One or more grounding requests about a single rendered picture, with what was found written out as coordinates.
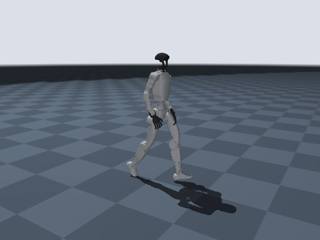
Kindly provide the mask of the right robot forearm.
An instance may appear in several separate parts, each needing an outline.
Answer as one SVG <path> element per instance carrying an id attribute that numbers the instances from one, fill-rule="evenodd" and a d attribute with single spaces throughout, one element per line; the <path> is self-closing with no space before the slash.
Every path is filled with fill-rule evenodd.
<path id="1" fill-rule="evenodd" d="M 146 111 L 151 114 L 151 116 L 155 115 L 155 112 L 152 107 L 151 99 L 149 98 L 149 93 L 146 91 L 143 94 L 143 100 L 146 106 Z"/>

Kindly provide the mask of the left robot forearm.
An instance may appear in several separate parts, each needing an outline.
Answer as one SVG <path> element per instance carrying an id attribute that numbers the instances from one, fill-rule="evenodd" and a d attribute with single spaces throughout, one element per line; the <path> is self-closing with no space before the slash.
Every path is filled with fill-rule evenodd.
<path id="1" fill-rule="evenodd" d="M 163 101 L 163 102 L 165 103 L 165 106 L 166 106 L 167 110 L 168 110 L 169 112 L 171 112 L 170 109 L 173 109 L 173 108 L 172 108 L 172 105 L 171 105 L 171 103 L 170 103 L 169 98 L 168 98 L 168 101 Z M 173 109 L 173 111 L 174 111 L 174 109 Z"/>

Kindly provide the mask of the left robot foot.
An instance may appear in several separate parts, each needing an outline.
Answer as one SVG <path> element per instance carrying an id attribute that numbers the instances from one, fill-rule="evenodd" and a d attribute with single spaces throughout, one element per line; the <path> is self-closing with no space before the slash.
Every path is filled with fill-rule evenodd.
<path id="1" fill-rule="evenodd" d="M 179 179 L 189 179 L 189 178 L 192 178 L 193 175 L 192 174 L 186 174 L 186 173 L 181 173 L 181 174 L 178 174 L 178 173 L 175 173 L 173 175 L 173 180 L 179 180 Z"/>

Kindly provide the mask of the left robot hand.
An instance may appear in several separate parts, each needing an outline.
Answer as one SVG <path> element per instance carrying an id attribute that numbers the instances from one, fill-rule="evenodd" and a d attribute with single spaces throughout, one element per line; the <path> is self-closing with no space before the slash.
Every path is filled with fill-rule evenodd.
<path id="1" fill-rule="evenodd" d="M 174 110 L 173 110 L 172 108 L 170 109 L 170 113 L 172 114 L 172 116 L 173 116 L 173 118 L 174 118 L 174 121 L 175 121 L 175 123 L 174 123 L 173 125 L 177 124 L 175 112 L 174 112 Z"/>

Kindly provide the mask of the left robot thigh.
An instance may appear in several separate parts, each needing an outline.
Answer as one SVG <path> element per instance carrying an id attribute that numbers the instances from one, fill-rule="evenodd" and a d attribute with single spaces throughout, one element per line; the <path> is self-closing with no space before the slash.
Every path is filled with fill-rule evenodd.
<path id="1" fill-rule="evenodd" d="M 163 119 L 163 121 L 164 122 L 168 121 L 167 122 L 167 128 L 168 128 L 170 134 L 173 137 L 173 140 L 171 140 L 169 142 L 169 147 L 172 150 L 175 150 L 175 149 L 177 149 L 179 147 L 179 142 L 180 142 L 180 132 L 179 132 L 178 123 L 176 122 L 176 124 L 174 124 L 175 120 L 174 120 L 174 117 L 173 117 L 173 115 L 171 114 L 170 111 L 166 112 L 166 117 Z"/>

